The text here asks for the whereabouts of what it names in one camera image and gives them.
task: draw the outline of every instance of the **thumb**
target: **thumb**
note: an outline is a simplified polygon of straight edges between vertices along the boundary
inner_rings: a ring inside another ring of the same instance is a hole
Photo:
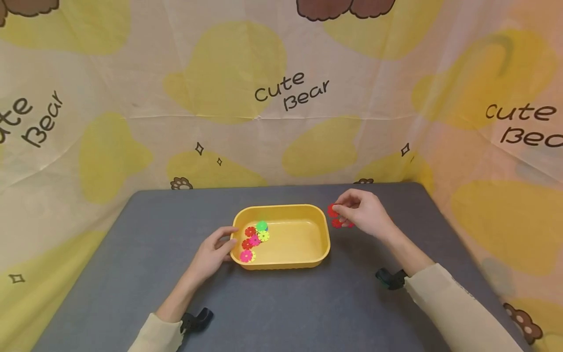
[[[332,206],[332,210],[336,211],[337,213],[339,213],[340,215],[342,215],[347,219],[351,219],[354,216],[355,209],[348,208],[340,204],[335,204]]]
[[[229,241],[225,242],[218,250],[221,257],[228,255],[236,245],[236,238],[230,239]]]

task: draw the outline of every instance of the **black clamp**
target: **black clamp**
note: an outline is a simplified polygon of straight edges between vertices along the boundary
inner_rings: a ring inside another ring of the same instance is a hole
[[[213,312],[207,308],[204,308],[199,312],[197,317],[194,317],[190,313],[185,313],[182,316],[182,325],[180,326],[180,332],[184,335],[190,332],[201,332],[204,331],[211,320],[213,319]]]
[[[405,277],[408,275],[405,270],[401,269],[395,274],[391,275],[389,270],[386,268],[381,268],[376,272],[376,278],[381,281],[381,283],[390,290],[396,290],[405,286]]]

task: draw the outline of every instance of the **hand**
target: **hand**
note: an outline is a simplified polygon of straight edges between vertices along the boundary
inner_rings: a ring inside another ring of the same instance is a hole
[[[236,239],[222,239],[230,236],[231,233],[238,231],[232,226],[218,228],[208,238],[206,238],[194,258],[191,261],[186,273],[182,277],[186,278],[192,286],[199,287],[205,280],[213,275],[224,261],[230,261],[229,252],[236,245]]]
[[[342,217],[343,226],[353,222],[363,232],[384,240],[395,232],[396,226],[387,215],[379,198],[371,192],[349,189],[336,200],[334,211]]]

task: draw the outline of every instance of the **gray table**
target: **gray table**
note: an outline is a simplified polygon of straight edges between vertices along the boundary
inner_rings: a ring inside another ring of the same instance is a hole
[[[131,197],[39,339],[35,352],[126,351],[187,268],[200,242],[243,208],[309,203],[326,212],[350,185],[141,191]],[[524,339],[455,232],[418,184],[354,185],[376,193],[397,225],[510,332]],[[448,351],[404,289],[374,277],[399,270],[357,228],[330,228],[317,268],[246,271],[225,265],[191,304],[215,313],[181,351]]]

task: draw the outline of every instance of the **plastic gear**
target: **plastic gear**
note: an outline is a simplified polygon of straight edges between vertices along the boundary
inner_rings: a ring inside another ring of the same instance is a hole
[[[244,231],[244,234],[246,237],[252,237],[253,235],[256,235],[256,228],[254,226],[250,226]]]
[[[259,221],[258,224],[256,224],[256,230],[258,232],[260,231],[267,231],[268,230],[268,224],[265,221]]]
[[[258,238],[258,235],[252,235],[252,237],[250,237],[248,240],[250,241],[250,244],[252,245],[252,247],[256,247],[257,245],[259,245],[262,242],[262,241],[260,241],[260,238]]]
[[[250,238],[247,238],[243,241],[243,243],[241,244],[243,249],[251,249],[252,247],[254,247],[254,244],[252,244],[252,241]]]
[[[332,203],[331,205],[328,206],[328,216],[330,216],[330,217],[339,217],[340,214],[337,213],[336,211],[334,211],[334,210],[332,209],[332,206],[333,206],[333,205],[334,205],[334,203]]]
[[[270,239],[270,233],[268,231],[259,231],[258,239],[260,242],[267,242]]]
[[[332,224],[332,227],[334,227],[335,229],[339,229],[342,227],[342,223],[340,222],[339,219],[332,219],[330,223]]]
[[[254,260],[254,251],[249,249],[244,250],[240,253],[240,261],[243,263],[248,263]]]

